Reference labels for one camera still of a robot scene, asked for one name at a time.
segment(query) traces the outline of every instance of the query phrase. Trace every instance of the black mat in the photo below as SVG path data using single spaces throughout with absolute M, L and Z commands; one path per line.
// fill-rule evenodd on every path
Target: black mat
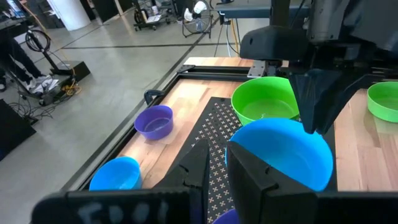
M 210 145 L 208 223 L 213 223 L 220 215 L 234 208 L 224 162 L 225 147 L 226 142 L 241 127 L 242 124 L 232 109 L 231 99 L 210 98 L 172 164 L 172 167 L 174 167 L 199 139 L 208 140 Z M 324 138 L 335 157 L 335 135 L 333 127 L 330 128 L 330 131 Z M 336 190 L 336 172 L 333 173 L 326 189 Z

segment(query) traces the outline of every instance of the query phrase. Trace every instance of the white shoe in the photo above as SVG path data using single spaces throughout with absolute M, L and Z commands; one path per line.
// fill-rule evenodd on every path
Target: white shoe
M 42 75 L 38 78 L 35 78 L 37 83 L 43 83 L 44 81 L 46 81 L 47 79 L 51 78 L 50 75 Z
M 36 81 L 35 81 L 34 79 L 31 79 L 31 80 L 29 80 L 29 81 L 27 81 L 27 82 L 24 82 L 24 85 L 25 85 L 25 87 L 26 87 L 28 90 L 30 90 L 30 89 L 36 87 Z

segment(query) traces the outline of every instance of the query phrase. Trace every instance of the wheel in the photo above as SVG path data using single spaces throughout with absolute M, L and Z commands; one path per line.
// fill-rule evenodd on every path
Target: wheel
M 45 103 L 44 100 L 39 100 L 39 105 L 40 105 L 40 106 L 46 106 L 46 103 Z

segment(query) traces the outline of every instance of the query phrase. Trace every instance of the plastic bowl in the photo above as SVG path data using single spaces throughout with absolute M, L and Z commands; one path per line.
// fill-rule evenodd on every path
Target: plastic bowl
M 218 217 L 213 224 L 239 224 L 239 217 L 236 210 L 231 209 Z
M 368 109 L 384 121 L 398 123 L 398 82 L 380 82 L 371 86 Z
M 281 77 L 249 80 L 235 89 L 232 107 L 243 125 L 262 118 L 295 118 L 299 115 L 290 82 Z
M 173 130 L 173 111 L 165 105 L 145 109 L 138 115 L 134 127 L 147 139 L 166 137 Z
M 141 184 L 138 162 L 130 157 L 119 157 L 99 168 L 90 182 L 90 190 L 140 189 Z
M 239 129 L 230 141 L 312 190 L 321 191 L 329 183 L 333 171 L 330 148 L 320 134 L 306 133 L 298 121 L 260 119 Z

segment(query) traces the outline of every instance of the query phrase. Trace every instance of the black equipment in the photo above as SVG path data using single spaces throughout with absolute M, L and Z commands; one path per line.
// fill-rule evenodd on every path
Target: black equipment
M 244 36 L 240 56 L 288 60 L 289 68 L 279 72 L 289 75 L 305 131 L 324 134 L 358 89 L 398 79 L 398 4 L 312 1 L 305 30 L 289 27 L 289 2 L 275 4 L 286 13 L 274 24 Z

